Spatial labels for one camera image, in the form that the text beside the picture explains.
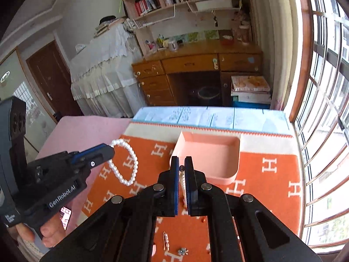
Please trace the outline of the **stack of books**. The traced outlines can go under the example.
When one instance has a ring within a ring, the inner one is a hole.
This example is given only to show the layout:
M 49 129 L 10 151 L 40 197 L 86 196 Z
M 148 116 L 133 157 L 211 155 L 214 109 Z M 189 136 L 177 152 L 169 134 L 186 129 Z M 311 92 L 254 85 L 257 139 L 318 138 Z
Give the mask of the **stack of books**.
M 269 109 L 271 89 L 262 76 L 232 76 L 231 99 L 233 107 Z

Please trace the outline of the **light blue patterned sheet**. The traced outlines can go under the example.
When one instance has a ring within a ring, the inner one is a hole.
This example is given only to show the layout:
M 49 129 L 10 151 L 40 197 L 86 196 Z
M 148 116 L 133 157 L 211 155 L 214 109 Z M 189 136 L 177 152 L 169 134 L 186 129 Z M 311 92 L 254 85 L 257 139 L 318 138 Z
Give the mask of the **light blue patterned sheet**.
M 257 133 L 291 133 L 284 112 L 268 109 L 224 107 L 143 107 L 133 120 L 200 128 Z

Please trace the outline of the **pink jewelry tray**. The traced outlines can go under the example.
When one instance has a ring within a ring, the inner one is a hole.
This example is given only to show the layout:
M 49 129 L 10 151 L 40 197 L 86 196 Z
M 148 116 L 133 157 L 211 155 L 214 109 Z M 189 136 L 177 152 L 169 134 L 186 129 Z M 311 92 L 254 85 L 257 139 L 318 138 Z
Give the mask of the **pink jewelry tray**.
M 240 138 L 182 131 L 172 155 L 180 164 L 190 156 L 194 169 L 203 172 L 208 182 L 230 185 L 239 169 Z

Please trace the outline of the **dark brown door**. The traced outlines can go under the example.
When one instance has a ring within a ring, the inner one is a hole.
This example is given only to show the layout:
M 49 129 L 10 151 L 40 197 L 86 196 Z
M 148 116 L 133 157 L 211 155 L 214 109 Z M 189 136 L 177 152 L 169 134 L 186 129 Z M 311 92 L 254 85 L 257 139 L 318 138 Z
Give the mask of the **dark brown door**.
M 26 63 L 41 93 L 58 116 L 82 116 L 73 99 L 70 73 L 55 41 L 32 54 Z

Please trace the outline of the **white lace covered furniture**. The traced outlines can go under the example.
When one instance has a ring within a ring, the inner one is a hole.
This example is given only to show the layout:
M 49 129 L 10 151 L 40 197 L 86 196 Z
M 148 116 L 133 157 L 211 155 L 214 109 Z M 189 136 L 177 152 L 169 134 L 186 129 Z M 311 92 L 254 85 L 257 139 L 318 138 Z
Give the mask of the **white lace covered furniture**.
M 83 115 L 132 118 L 146 106 L 132 68 L 142 58 L 122 23 L 91 40 L 70 61 L 71 91 Z

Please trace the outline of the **pink bed sheet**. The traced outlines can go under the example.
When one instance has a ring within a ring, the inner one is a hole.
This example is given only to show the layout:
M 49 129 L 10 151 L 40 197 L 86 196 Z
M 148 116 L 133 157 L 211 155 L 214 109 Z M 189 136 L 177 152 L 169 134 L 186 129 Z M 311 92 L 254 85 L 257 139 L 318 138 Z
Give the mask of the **pink bed sheet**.
M 125 132 L 130 118 L 108 118 L 99 116 L 63 117 L 38 153 L 37 159 L 60 152 L 84 151 L 96 145 L 110 144 Z M 92 169 L 87 178 L 87 188 L 67 204 L 72 210 L 66 233 L 71 233 L 78 226 L 78 219 L 86 202 L 87 195 L 102 166 Z

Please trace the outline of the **white mug on desk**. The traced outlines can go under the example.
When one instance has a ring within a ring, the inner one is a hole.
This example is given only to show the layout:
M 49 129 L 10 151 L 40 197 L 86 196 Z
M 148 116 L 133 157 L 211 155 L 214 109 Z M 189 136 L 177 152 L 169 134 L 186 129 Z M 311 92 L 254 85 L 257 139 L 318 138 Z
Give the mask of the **white mug on desk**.
M 175 52 L 179 49 L 179 45 L 177 43 L 176 40 L 171 40 L 168 42 L 168 49 L 171 51 L 171 52 Z

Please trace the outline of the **small pearl bar brooch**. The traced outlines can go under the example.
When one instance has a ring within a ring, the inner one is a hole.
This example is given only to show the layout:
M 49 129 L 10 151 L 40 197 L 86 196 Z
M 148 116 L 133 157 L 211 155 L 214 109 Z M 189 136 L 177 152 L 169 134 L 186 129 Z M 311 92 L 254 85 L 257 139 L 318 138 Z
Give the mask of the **small pearl bar brooch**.
M 165 252 L 169 252 L 170 250 L 169 236 L 165 231 L 163 232 L 163 250 Z

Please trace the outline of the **window with metal bars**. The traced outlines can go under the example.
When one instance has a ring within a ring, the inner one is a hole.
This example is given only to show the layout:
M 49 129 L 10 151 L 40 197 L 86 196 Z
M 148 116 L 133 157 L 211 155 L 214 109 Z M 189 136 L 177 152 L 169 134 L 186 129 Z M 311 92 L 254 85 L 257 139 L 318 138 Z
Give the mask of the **window with metal bars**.
M 303 161 L 303 241 L 316 253 L 348 243 L 348 15 L 337 0 L 309 0 L 311 65 L 295 119 Z

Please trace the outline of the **black bin under desk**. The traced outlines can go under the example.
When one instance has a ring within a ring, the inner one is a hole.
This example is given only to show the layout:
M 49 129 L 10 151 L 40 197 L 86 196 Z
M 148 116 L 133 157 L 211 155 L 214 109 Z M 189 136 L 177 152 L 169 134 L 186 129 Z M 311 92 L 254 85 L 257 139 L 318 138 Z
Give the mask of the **black bin under desk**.
M 200 106 L 219 107 L 222 104 L 221 91 L 214 86 L 204 86 L 196 91 L 196 103 Z

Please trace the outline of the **orange H-pattern blanket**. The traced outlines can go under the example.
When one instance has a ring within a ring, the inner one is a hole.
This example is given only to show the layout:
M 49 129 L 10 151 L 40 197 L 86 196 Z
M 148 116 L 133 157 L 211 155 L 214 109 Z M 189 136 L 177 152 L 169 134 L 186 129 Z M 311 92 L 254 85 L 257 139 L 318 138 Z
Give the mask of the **orange H-pattern blanket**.
M 301 233 L 302 178 L 297 145 L 292 136 L 145 124 L 139 121 L 131 122 L 122 136 L 138 158 L 139 168 L 134 183 L 125 186 L 107 164 L 103 165 L 87 195 L 78 223 L 91 216 L 112 196 L 129 198 L 155 184 L 159 174 L 169 169 L 173 150 L 182 131 L 239 137 L 237 177 L 230 185 L 216 186 L 229 195 L 253 195 L 295 234 Z

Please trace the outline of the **wooden desk with drawers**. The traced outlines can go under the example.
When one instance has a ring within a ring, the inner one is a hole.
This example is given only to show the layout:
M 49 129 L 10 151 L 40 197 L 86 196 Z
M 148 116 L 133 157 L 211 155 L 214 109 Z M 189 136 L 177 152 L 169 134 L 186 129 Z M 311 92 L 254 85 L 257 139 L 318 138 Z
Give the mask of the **wooden desk with drawers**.
M 175 52 L 164 50 L 132 64 L 150 106 L 201 105 L 198 92 L 214 88 L 214 105 L 231 105 L 231 77 L 260 75 L 263 52 L 255 44 L 206 40 L 185 43 Z

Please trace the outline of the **beige curtain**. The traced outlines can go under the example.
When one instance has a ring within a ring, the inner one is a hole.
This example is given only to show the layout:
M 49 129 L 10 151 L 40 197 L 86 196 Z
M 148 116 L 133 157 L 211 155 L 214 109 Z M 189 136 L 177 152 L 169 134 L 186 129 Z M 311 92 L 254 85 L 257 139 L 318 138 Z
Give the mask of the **beige curtain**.
M 303 36 L 300 0 L 251 0 L 256 43 L 263 51 L 263 74 L 272 91 L 271 109 L 284 110 L 299 70 Z

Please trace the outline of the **silver flower stud earring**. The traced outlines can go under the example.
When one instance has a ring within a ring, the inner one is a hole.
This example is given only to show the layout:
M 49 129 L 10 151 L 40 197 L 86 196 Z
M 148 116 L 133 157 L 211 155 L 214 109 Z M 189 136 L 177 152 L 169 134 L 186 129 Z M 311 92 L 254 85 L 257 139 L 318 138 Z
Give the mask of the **silver flower stud earring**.
M 178 249 L 178 255 L 185 256 L 189 254 L 189 250 L 185 247 Z

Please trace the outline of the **wooden bookshelf with books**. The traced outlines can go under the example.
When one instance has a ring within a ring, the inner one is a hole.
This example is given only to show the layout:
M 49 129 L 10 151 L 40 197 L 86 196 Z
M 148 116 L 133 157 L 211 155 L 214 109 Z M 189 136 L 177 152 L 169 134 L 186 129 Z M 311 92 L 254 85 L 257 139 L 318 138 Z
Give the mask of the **wooden bookshelf with books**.
M 232 40 L 240 25 L 253 24 L 251 0 L 122 0 L 144 55 L 161 48 L 161 41 L 194 43 Z M 176 5 L 177 16 L 154 26 L 136 29 L 132 19 Z

